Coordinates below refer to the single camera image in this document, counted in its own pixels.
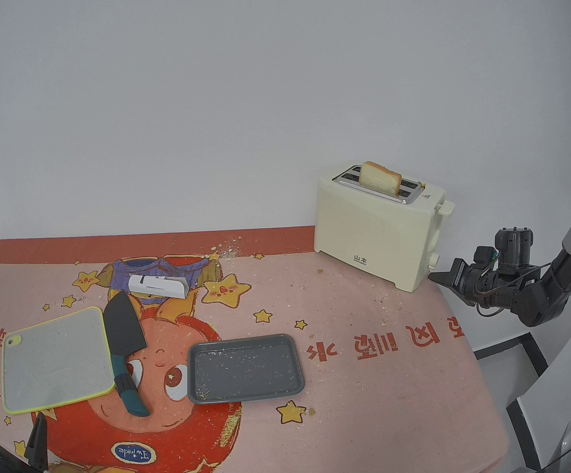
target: gray cutting board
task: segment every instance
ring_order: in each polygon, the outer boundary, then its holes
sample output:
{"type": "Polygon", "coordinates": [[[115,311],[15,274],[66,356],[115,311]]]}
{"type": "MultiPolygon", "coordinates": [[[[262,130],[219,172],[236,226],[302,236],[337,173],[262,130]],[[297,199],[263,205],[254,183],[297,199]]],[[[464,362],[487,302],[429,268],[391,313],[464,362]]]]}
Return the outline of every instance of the gray cutting board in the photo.
{"type": "Polygon", "coordinates": [[[113,388],[99,308],[85,308],[5,336],[3,406],[9,414],[76,403],[113,388]]]}

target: bread slice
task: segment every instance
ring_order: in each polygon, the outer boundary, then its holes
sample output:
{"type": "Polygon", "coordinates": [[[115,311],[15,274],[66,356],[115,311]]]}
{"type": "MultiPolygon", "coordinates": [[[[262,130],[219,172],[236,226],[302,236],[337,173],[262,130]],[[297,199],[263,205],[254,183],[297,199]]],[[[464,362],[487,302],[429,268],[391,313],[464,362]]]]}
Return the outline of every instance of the bread slice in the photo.
{"type": "Polygon", "coordinates": [[[385,169],[373,162],[366,162],[360,169],[360,185],[378,193],[397,196],[400,191],[401,174],[385,169]]]}

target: kitchen knife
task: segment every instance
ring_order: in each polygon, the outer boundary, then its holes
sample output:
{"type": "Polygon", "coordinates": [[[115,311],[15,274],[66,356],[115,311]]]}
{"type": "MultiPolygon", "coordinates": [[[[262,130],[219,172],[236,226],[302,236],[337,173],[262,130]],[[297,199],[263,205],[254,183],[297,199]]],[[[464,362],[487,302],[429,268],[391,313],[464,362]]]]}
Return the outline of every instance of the kitchen knife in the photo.
{"type": "Polygon", "coordinates": [[[110,347],[114,383],[123,405],[130,414],[147,417],[150,413],[139,398],[136,385],[126,366],[126,358],[136,351],[145,349],[147,342],[141,322],[125,291],[115,295],[106,305],[104,324],[110,347]]]}

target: baking tray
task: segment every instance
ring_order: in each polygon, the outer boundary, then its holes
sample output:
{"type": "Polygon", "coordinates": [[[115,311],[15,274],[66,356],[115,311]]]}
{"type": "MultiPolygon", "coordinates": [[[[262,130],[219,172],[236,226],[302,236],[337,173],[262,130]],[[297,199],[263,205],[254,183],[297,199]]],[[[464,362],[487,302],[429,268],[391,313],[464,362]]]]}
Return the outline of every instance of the baking tray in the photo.
{"type": "Polygon", "coordinates": [[[187,357],[188,396],[197,405],[286,397],[305,387],[289,335],[197,343],[187,357]]]}

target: cream toaster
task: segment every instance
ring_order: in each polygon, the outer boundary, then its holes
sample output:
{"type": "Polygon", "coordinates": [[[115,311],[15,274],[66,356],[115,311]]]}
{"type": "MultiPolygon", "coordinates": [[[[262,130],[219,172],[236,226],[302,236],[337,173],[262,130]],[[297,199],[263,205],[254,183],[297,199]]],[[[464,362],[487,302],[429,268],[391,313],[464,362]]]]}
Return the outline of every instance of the cream toaster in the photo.
{"type": "Polygon", "coordinates": [[[454,203],[440,187],[406,177],[396,197],[366,189],[360,167],[343,165],[321,177],[314,250],[412,292],[437,264],[441,219],[454,203]]]}

